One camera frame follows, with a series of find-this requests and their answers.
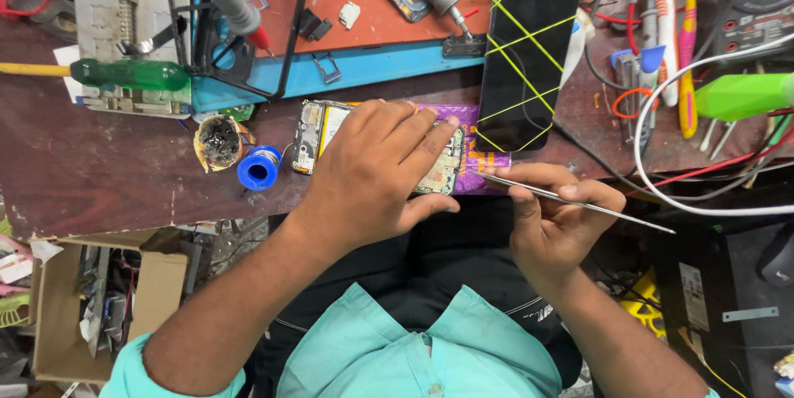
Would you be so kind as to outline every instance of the hand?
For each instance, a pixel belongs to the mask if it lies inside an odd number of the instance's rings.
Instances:
[[[330,243],[334,255],[411,230],[416,223],[460,205],[443,194],[408,197],[458,128],[438,110],[414,114],[411,101],[365,101],[354,108],[314,165],[303,201],[290,216]]]
[[[618,190],[594,180],[579,181],[559,165],[523,163],[485,171],[551,190],[566,201],[588,202],[616,212],[626,205],[626,197]],[[524,187],[512,186],[507,193],[514,202],[510,246],[515,263],[538,293],[551,300],[570,280],[601,233],[617,218],[552,199],[539,199]]]

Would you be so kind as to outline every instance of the black smartphone screen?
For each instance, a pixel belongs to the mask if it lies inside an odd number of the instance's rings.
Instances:
[[[503,10],[491,9],[476,148],[537,150],[548,139],[579,0],[498,1]]]

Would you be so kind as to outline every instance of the tweezers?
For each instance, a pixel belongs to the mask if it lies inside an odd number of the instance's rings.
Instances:
[[[526,190],[530,190],[532,193],[536,194],[537,196],[542,196],[543,198],[548,198],[548,199],[553,199],[555,201],[564,202],[565,204],[570,204],[572,206],[584,207],[585,209],[598,210],[599,212],[608,213],[608,214],[610,214],[612,216],[615,216],[615,217],[618,217],[618,218],[623,218],[624,220],[629,220],[629,221],[633,221],[633,222],[635,222],[637,224],[642,224],[642,225],[647,225],[648,227],[653,227],[654,229],[661,230],[662,232],[667,232],[667,233],[672,233],[672,234],[676,233],[676,231],[667,229],[666,227],[662,227],[660,225],[655,225],[654,223],[650,223],[648,221],[643,221],[643,220],[640,220],[638,218],[630,217],[628,215],[624,215],[622,213],[615,212],[614,210],[604,209],[603,207],[593,206],[592,204],[586,204],[584,202],[566,201],[566,200],[560,198],[559,194],[556,194],[556,193],[554,193],[552,191],[549,191],[549,190],[543,190],[543,189],[539,189],[537,187],[528,186],[526,184],[521,184],[521,182],[505,180],[505,179],[500,178],[498,176],[486,175],[485,173],[482,173],[480,171],[472,171],[471,173],[474,174],[474,175],[480,176],[481,178],[484,178],[485,180],[498,182],[498,183],[504,184],[506,186],[520,186],[520,187],[524,187]]]

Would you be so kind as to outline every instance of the orange mat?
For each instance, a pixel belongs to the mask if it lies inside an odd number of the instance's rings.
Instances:
[[[292,22],[296,0],[266,0],[269,4],[262,14],[262,25],[270,37],[270,50],[283,55],[287,49],[287,38]],[[351,1],[361,7],[361,15],[350,30],[339,21],[342,7]],[[417,23],[409,23],[397,10],[392,0],[306,0],[309,7],[320,19],[328,18],[332,27],[318,41],[306,41],[298,37],[295,52],[308,53],[323,50],[349,48],[373,48],[386,44],[412,43],[432,39],[443,39],[461,30],[449,16],[439,17],[429,13]],[[488,31],[491,0],[459,0],[457,7],[461,13],[479,7],[480,11],[466,19],[472,33]],[[263,50],[256,52],[258,57],[268,56]]]

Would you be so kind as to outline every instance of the teal shirt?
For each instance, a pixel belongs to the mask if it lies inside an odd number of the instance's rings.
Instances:
[[[182,396],[148,378],[141,358],[147,340],[119,353],[100,398]],[[215,396],[233,398],[243,383],[241,371]],[[276,398],[554,398],[561,390],[543,345],[471,288],[463,286],[426,332],[409,333],[353,283],[295,348]]]

